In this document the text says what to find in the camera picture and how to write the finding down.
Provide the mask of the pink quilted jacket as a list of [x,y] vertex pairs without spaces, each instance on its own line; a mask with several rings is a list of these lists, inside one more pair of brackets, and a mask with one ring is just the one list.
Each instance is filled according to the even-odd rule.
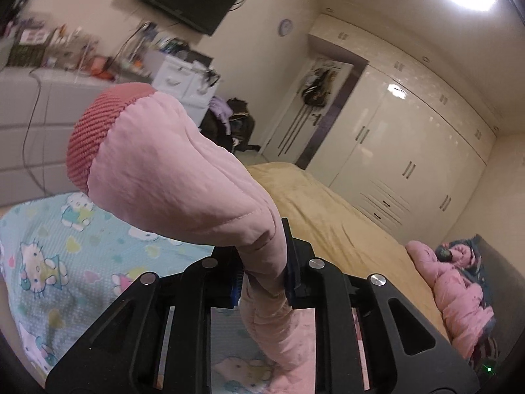
[[102,92],[70,135],[67,169],[97,207],[135,228],[236,248],[245,267],[242,321],[277,366],[270,392],[312,392],[314,315],[287,303],[279,210],[233,154],[199,133],[175,97],[144,83]]

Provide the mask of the white bedroom door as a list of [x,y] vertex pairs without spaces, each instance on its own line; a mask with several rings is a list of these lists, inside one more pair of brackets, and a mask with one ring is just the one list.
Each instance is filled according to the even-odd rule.
[[[320,57],[315,60],[315,63],[318,59],[330,60]],[[300,83],[300,88],[295,94],[294,99],[286,110],[285,115],[283,115],[283,118],[273,136],[264,149],[264,158],[269,162],[287,162],[295,164],[303,153],[315,130],[319,127],[320,119],[326,115],[326,112],[334,103],[336,95],[341,91],[345,81],[352,72],[352,64],[337,60],[334,61],[341,64],[341,69],[333,83],[332,91],[326,106],[323,108],[314,108],[304,104],[301,97],[301,91],[303,90],[305,80],[304,78]]]

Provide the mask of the purple clothes pile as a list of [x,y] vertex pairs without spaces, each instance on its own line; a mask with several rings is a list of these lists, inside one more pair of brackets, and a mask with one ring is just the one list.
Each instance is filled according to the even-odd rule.
[[210,102],[208,109],[215,115],[225,127],[226,134],[231,135],[230,117],[233,115],[233,110],[228,105],[227,101],[219,96],[214,96]]

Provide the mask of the tan bed blanket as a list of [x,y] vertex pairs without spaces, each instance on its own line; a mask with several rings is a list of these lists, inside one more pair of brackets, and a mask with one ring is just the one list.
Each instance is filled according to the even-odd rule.
[[288,219],[294,237],[309,242],[316,255],[343,273],[386,276],[443,336],[448,335],[431,288],[405,246],[293,164],[256,164],[247,170]]

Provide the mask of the pink floral crumpled comforter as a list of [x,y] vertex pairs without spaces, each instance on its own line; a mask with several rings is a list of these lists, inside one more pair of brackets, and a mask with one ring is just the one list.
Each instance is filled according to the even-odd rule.
[[495,323],[494,310],[483,303],[481,285],[466,276],[466,265],[475,257],[473,250],[466,244],[447,247],[450,261],[440,261],[436,252],[420,241],[408,242],[406,250],[431,287],[452,346],[469,359]]

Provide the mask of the blue Hello Kitty sheet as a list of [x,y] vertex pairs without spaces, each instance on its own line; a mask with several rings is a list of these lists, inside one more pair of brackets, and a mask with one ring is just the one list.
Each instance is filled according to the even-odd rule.
[[[58,361],[139,276],[184,272],[216,247],[134,228],[80,192],[29,201],[1,219],[1,275],[16,340],[42,392]],[[268,393],[277,366],[238,304],[211,311],[209,393]]]

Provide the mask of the grey quilted headboard cushion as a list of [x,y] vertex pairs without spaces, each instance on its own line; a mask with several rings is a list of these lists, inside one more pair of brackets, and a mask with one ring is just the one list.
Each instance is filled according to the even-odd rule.
[[481,380],[487,380],[505,362],[524,332],[524,276],[481,235],[472,241],[480,252],[488,287],[484,298],[494,318],[490,331],[475,346],[469,364]]

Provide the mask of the white wardrobe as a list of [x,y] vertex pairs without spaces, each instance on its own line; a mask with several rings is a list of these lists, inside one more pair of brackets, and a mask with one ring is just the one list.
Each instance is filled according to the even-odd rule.
[[401,243],[436,246],[496,137],[446,82],[377,36],[320,15],[309,40],[353,66],[297,164]]

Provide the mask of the black bag on floor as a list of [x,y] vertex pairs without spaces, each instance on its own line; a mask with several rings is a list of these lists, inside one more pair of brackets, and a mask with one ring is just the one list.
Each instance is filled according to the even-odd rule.
[[226,134],[223,124],[209,109],[199,126],[200,133],[232,154],[246,151],[259,152],[261,146],[250,142],[255,130],[255,119],[248,111],[247,102],[231,98],[227,103],[233,110],[233,115],[230,117],[231,135]]

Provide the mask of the bags hanging on door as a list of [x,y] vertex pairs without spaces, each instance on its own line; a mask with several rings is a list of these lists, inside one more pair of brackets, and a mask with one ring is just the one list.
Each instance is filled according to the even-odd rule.
[[341,64],[333,60],[318,59],[304,80],[301,97],[306,106],[323,108],[331,94]]

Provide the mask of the white drawer cabinet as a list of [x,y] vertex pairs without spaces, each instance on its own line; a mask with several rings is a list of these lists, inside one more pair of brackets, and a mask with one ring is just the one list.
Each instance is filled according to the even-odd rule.
[[220,77],[196,63],[160,51],[148,51],[144,66],[150,72],[152,86],[175,97],[196,126],[200,126]]

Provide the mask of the grey low tv cabinet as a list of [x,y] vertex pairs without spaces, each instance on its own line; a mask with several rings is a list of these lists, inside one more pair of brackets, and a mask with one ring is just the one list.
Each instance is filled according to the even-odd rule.
[[76,189],[67,176],[70,133],[110,81],[60,69],[1,71],[1,205]]

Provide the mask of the round wall clock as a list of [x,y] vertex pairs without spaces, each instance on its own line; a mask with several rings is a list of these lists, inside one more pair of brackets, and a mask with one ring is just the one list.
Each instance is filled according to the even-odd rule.
[[281,20],[279,27],[278,27],[279,36],[281,37],[287,36],[293,30],[293,27],[294,27],[294,24],[292,20],[289,20],[289,19]]

